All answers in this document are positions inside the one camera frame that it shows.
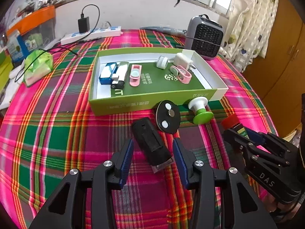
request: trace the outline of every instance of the black power adapter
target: black power adapter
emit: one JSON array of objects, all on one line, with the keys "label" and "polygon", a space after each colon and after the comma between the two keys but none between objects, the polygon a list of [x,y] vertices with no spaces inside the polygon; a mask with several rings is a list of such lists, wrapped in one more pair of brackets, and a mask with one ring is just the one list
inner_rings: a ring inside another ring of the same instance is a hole
[{"label": "black power adapter", "polygon": [[84,17],[83,13],[80,15],[80,19],[78,19],[78,30],[79,33],[86,33],[90,30],[89,17]]}]

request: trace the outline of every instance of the space heater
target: space heater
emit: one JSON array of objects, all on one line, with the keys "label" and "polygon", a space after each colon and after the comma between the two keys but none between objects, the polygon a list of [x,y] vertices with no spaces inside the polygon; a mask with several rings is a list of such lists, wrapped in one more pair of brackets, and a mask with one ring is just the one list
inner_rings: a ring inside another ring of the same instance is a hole
[{"label": "space heater", "polygon": [[184,49],[193,50],[205,60],[211,60],[217,56],[223,36],[221,25],[211,21],[207,15],[195,16],[190,20]]}]

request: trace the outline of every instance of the curtain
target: curtain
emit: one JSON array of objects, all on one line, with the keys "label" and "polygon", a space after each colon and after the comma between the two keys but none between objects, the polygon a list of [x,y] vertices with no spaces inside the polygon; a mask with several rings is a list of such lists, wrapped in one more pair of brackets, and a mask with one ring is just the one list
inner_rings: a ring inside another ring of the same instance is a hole
[{"label": "curtain", "polygon": [[265,57],[279,0],[232,0],[222,54],[243,72]]}]

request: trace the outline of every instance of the wooden cabinet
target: wooden cabinet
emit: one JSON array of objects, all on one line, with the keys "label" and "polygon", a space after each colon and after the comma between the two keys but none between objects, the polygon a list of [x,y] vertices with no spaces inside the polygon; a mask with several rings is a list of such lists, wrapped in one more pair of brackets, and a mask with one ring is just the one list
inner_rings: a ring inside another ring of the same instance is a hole
[{"label": "wooden cabinet", "polygon": [[299,124],[305,93],[305,25],[289,0],[279,0],[266,57],[243,73],[285,137]]},{"label": "wooden cabinet", "polygon": [[279,80],[292,58],[298,43],[302,20],[289,0],[279,0],[270,33],[266,57],[257,57],[247,66],[243,76],[264,99]]},{"label": "wooden cabinet", "polygon": [[292,59],[263,99],[281,137],[288,135],[300,124],[302,93],[305,93],[305,25]]}]

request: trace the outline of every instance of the pink clip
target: pink clip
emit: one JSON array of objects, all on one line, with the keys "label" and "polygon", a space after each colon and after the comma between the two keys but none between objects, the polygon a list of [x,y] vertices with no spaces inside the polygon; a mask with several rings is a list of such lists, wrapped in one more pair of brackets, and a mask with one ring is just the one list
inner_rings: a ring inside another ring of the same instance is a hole
[{"label": "pink clip", "polygon": [[133,64],[130,71],[130,81],[129,84],[133,87],[139,86],[141,79],[141,69],[142,65]]},{"label": "pink clip", "polygon": [[183,84],[188,84],[192,78],[192,75],[181,65],[177,67],[172,65],[170,71],[178,78],[178,80]]}]

